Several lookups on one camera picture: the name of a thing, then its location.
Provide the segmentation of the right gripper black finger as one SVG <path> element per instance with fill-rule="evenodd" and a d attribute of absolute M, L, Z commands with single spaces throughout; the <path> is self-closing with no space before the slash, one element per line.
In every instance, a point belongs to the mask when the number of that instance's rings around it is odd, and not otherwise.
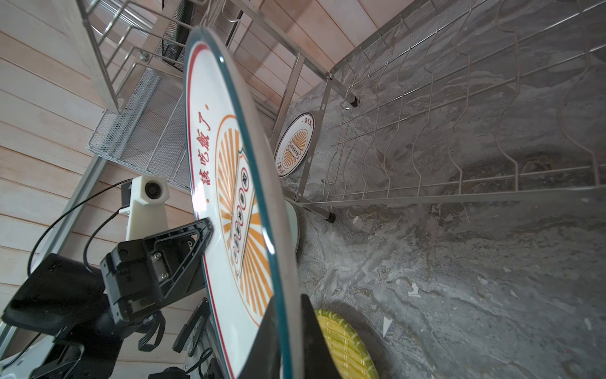
<path fill-rule="evenodd" d="M 339 378 L 308 295 L 301 296 L 306 378 Z M 268 303 L 240 378 L 278 378 L 282 365 L 275 301 Z"/>

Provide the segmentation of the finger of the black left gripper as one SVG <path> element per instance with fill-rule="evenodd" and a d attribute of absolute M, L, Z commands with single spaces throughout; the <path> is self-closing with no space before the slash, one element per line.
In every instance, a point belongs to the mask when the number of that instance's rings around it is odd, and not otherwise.
<path fill-rule="evenodd" d="M 204 218 L 143 239 L 155 303 L 176 303 L 205 287 L 201 259 L 213 232 Z"/>
<path fill-rule="evenodd" d="M 188 354 L 194 354 L 197 344 L 205 331 L 205 326 L 210 318 L 210 305 L 207 298 L 203 298 L 198 307 L 190 316 L 189 320 L 181 328 L 178 337 L 173 344 L 173 351 L 182 353 L 187 348 Z"/>

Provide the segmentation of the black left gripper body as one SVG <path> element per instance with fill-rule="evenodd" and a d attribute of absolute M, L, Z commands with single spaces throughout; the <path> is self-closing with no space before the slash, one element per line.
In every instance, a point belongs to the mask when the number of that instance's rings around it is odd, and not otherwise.
<path fill-rule="evenodd" d="M 110 314 L 117 325 L 140 322 L 172 303 L 155 303 L 148 259 L 143 238 L 119 243 L 102 260 L 101 271 L 110 304 Z"/>

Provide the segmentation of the large orange sunburst plate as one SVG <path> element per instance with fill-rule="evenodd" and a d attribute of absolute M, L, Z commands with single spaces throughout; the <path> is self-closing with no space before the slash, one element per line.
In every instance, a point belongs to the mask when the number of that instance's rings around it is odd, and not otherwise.
<path fill-rule="evenodd" d="M 186 43 L 186 137 L 201 261 L 228 378 L 305 375 L 301 295 L 284 196 L 252 96 L 207 27 Z"/>

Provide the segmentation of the yellow woven plate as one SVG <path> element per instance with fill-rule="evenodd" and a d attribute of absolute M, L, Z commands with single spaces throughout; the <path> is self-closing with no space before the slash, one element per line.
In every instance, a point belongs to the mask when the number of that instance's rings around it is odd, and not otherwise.
<path fill-rule="evenodd" d="M 335 312 L 318 309 L 315 315 L 341 378 L 378 379 L 374 361 L 355 329 Z"/>

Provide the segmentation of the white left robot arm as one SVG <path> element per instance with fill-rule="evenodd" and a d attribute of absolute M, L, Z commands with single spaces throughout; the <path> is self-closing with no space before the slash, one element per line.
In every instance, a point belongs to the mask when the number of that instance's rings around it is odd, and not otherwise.
<path fill-rule="evenodd" d="M 119 243 L 99 268 L 52 255 L 4 310 L 3 321 L 52 336 L 31 378 L 109 378 L 124 340 L 156 349 L 166 329 L 162 309 L 205 287 L 201 259 L 214 234 L 208 219 Z"/>

